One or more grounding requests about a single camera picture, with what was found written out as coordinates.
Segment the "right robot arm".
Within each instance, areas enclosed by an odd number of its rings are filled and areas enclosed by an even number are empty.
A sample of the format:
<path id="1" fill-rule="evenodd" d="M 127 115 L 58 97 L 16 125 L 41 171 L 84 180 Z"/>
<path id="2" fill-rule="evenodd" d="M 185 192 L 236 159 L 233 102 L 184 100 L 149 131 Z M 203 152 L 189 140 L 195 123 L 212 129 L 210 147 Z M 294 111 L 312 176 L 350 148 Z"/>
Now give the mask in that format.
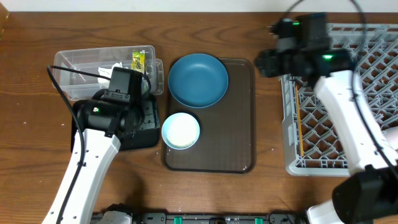
<path id="1" fill-rule="evenodd" d="M 326 108 L 350 177 L 331 200 L 307 210 L 309 223 L 372 223 L 397 214 L 397 152 L 384 137 L 363 96 L 345 50 L 262 51 L 254 61 L 264 77 L 291 74 L 308 81 Z"/>

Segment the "white rice pile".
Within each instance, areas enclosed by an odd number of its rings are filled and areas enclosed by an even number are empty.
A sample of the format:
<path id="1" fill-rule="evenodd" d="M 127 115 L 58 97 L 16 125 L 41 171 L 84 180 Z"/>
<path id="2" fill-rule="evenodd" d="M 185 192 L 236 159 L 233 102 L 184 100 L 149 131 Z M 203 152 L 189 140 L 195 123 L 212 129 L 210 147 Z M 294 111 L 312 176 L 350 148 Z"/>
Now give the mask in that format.
<path id="1" fill-rule="evenodd" d="M 193 121 L 175 120 L 171 123 L 166 138 L 175 148 L 186 148 L 192 145 L 197 136 Z"/>

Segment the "light blue bowl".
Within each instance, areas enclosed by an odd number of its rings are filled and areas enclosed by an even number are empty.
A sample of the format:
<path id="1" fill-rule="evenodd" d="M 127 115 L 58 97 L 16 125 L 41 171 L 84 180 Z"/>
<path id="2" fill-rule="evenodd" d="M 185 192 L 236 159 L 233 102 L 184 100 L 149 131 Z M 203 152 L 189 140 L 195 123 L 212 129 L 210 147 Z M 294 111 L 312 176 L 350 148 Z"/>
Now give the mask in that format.
<path id="1" fill-rule="evenodd" d="M 197 119 L 188 113 L 175 113 L 164 121 L 161 134 L 168 147 L 185 150 L 198 141 L 200 125 Z"/>

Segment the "yellow green snack wrapper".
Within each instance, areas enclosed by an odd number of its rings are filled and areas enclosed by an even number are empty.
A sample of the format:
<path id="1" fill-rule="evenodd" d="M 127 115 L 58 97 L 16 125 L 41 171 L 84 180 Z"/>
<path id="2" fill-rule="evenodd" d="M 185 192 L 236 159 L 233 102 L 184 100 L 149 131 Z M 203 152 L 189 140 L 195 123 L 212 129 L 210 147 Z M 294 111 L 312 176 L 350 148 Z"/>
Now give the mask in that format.
<path id="1" fill-rule="evenodd" d="M 144 50 L 132 53 L 131 69 L 145 74 L 146 71 L 146 53 Z"/>

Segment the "dark blue plate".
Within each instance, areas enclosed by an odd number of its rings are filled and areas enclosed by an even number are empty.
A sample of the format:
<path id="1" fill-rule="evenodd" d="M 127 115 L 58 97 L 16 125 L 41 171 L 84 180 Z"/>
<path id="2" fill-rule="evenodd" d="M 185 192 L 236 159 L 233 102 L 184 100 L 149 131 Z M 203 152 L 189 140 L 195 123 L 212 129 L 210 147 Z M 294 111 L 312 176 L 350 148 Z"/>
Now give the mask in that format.
<path id="1" fill-rule="evenodd" d="M 179 103 L 191 108 L 206 108 L 224 97 L 229 86 L 226 67 L 208 54 L 189 54 L 170 69 L 169 91 Z"/>

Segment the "white napkin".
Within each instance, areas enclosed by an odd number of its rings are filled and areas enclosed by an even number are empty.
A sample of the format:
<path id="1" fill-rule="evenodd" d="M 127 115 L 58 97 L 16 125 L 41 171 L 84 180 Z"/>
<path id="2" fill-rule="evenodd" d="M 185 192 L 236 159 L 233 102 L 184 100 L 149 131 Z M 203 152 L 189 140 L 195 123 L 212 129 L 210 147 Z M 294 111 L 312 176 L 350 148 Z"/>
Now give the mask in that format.
<path id="1" fill-rule="evenodd" d="M 99 75 L 101 76 L 101 78 L 97 78 L 98 83 L 99 84 L 109 83 L 109 80 L 105 79 L 104 77 L 111 78 L 113 69 L 116 67 L 122 68 L 123 65 L 121 62 L 119 62 L 119 63 L 115 63 L 111 68 L 99 67 L 98 72 L 99 72 Z"/>

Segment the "wooden chopstick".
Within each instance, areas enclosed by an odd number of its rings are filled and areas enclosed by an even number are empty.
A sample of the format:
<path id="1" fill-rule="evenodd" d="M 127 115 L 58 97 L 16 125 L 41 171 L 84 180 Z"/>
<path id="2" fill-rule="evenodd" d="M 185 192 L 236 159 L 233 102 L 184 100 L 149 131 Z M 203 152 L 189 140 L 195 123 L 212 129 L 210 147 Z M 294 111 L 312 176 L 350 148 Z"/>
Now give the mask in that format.
<path id="1" fill-rule="evenodd" d="M 303 135 L 302 135 L 302 120 L 301 120 L 301 114 L 300 114 L 299 90 L 297 88 L 297 85 L 295 85 L 295 100 L 296 100 L 296 109 L 297 109 L 297 122 L 298 122 L 298 136 L 299 136 L 300 156 L 304 157 Z"/>

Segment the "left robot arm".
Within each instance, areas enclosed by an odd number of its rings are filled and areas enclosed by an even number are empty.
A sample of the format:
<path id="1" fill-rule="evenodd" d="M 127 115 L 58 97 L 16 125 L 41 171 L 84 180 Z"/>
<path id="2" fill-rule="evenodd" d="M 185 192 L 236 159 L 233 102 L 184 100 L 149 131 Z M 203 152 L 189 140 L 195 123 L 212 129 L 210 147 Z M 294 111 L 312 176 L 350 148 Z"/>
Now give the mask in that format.
<path id="1" fill-rule="evenodd" d="M 159 140 L 154 95 L 101 89 L 69 106 L 72 156 L 44 223 L 89 223 L 106 172 L 119 150 L 153 147 Z"/>

